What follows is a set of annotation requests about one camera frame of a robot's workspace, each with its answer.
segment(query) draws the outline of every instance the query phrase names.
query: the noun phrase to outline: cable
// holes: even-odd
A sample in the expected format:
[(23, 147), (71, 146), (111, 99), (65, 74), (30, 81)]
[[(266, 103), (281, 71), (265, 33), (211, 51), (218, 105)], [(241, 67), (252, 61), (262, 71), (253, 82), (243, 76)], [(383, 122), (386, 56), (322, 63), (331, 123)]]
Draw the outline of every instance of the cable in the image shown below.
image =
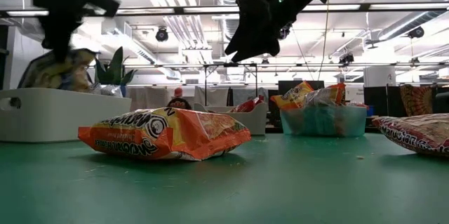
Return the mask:
[(321, 69), (323, 68), (323, 63), (324, 63), (324, 53), (326, 52), (326, 39), (328, 37), (328, 21), (329, 21), (329, 0), (328, 0), (327, 5), (328, 5), (328, 7), (326, 9), (326, 26), (324, 28), (325, 33), (324, 33), (324, 45), (323, 45), (323, 59), (321, 60), (321, 65), (320, 65), (320, 70), (318, 71), (318, 79), (317, 79), (317, 81), (320, 80)]
[(312, 80), (312, 81), (315, 81), (315, 80), (314, 80), (314, 75), (311, 73), (311, 71), (310, 71), (310, 69), (309, 69), (309, 65), (307, 64), (306, 58), (304, 57), (304, 53), (302, 52), (300, 42), (297, 40), (295, 28), (292, 27), (292, 31), (293, 31), (293, 34), (295, 35), (296, 44), (297, 44), (297, 46), (300, 48), (300, 52), (301, 52), (302, 58), (304, 59), (304, 62), (306, 63), (307, 70), (308, 70), (309, 73), (310, 73), (311, 80)]

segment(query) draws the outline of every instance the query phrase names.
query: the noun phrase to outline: ceiling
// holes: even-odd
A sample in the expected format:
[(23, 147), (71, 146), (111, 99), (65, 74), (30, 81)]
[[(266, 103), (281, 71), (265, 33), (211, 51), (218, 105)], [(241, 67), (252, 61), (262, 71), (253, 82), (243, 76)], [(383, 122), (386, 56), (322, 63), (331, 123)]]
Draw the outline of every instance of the ceiling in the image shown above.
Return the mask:
[[(430, 2), (435, 0), (329, 0), (330, 4), (344, 3), (344, 4), (356, 4), (356, 3), (389, 3), (389, 2)], [(218, 0), (196, 0), (199, 5), (216, 5), (219, 4)], [(313, 4), (321, 4), (321, 2), (315, 0)], [(122, 0), (121, 7), (137, 7), (137, 6), (154, 6), (150, 0)], [(0, 8), (2, 9), (30, 9), (32, 4), (30, 0), (0, 0)], [(307, 13), (299, 14), (297, 21), (293, 25), (293, 30), (290, 35), (280, 41), (281, 52), (276, 57), (264, 55), (258, 58), (250, 59), (249, 62), (260, 62), (262, 58), (269, 59), (270, 63), (296, 63), (304, 62), (306, 60), (310, 63), (328, 63), (330, 61), (338, 62), (338, 58), (343, 54), (338, 52), (339, 48), (342, 48), (346, 43), (354, 40), (354, 37), (366, 30), (371, 30), (373, 37), (376, 31), (389, 27), (390, 25), (398, 22), (400, 19), (406, 17), (410, 13)], [(214, 62), (224, 62), (228, 58), (224, 55), (224, 48), (228, 42), (223, 34), (223, 21), (220, 20), (222, 16), (202, 15), (201, 25), (203, 28), (204, 37), (207, 39), (209, 49), (204, 53), (210, 54), (211, 60)], [(186, 26), (191, 29), (190, 24), (185, 18), (182, 19)], [(114, 37), (110, 35), (104, 35), (104, 26), (101, 23), (102, 20), (96, 19), (86, 20), (86, 27), (94, 26), (97, 29), (95, 33), (85, 29), (82, 35), (88, 34), (89, 39), (96, 37), (101, 44), (105, 45), (109, 51), (122, 46)], [(158, 27), (166, 26), (166, 22), (163, 17), (129, 17), (129, 18), (117, 18), (115, 20), (116, 27), (120, 23), (127, 22), (133, 28), (133, 38), (141, 43), (148, 51), (152, 52), (156, 57), (157, 63), (182, 63), (188, 59), (190, 55), (199, 53), (198, 51), (182, 52), (185, 56), (180, 55), (180, 42), (176, 39), (175, 35), (168, 28), (168, 40), (165, 42), (158, 42), (155, 38)], [(429, 21), (422, 26), (425, 30), (425, 35), (420, 39), (413, 39), (413, 43), (409, 38), (396, 37), (388, 42), (376, 44), (379, 48), (372, 51), (367, 50), (367, 46), (363, 45), (362, 41), (367, 38), (363, 36), (363, 39), (355, 39), (348, 44), (348, 51), (351, 51), (355, 56), (356, 62), (408, 62), (411, 56), (425, 53), (431, 49), (435, 49), (441, 46), (445, 46), (448, 42), (446, 37), (448, 36), (447, 29), (449, 27), (449, 15), (443, 14), (441, 17), (435, 20)], [(131, 59), (132, 64), (147, 63), (133, 56), (135, 59)], [(443, 51), (433, 56), (423, 58), (421, 62), (433, 62), (449, 60), (449, 53)], [(432, 71), (438, 68), (428, 67), (423, 70), (422, 74), (430, 74)], [(272, 68), (261, 69), (262, 71), (273, 71)], [(277, 72), (291, 71), (290, 67), (279, 67), (275, 69)], [(307, 71), (308, 69), (296, 69), (295, 71)], [(334, 71), (330, 73), (335, 75), (335, 71), (339, 72), (340, 69), (333, 67), (329, 69)], [(350, 73), (360, 72), (363, 68), (353, 70)]]

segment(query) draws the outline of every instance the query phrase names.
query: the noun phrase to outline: green tabletop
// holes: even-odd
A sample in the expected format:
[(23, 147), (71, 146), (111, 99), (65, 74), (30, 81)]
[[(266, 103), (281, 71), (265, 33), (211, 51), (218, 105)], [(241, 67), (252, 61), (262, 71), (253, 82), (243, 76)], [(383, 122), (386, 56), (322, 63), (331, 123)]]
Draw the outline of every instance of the green tabletop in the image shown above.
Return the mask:
[(382, 135), (254, 138), (203, 162), (0, 144), (0, 223), (449, 223), (449, 162)]

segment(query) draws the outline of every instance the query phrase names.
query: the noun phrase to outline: desk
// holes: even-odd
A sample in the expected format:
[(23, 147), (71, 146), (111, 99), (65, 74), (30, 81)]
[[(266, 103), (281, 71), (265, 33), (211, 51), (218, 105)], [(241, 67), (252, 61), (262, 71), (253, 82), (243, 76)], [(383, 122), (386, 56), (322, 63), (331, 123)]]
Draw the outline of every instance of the desk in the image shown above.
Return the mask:
[(380, 134), (268, 134), (204, 162), (2, 143), (0, 178), (8, 224), (449, 223), (449, 162)]

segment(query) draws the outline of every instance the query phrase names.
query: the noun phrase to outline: wall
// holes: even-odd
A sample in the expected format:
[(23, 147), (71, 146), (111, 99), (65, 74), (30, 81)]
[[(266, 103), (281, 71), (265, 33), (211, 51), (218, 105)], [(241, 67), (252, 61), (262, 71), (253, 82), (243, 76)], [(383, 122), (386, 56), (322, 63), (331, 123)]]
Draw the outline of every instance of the wall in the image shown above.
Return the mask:
[(7, 49), (10, 55), (6, 58), (5, 90), (17, 88), (29, 62), (47, 52), (38, 41), (23, 36), (17, 27), (9, 27)]

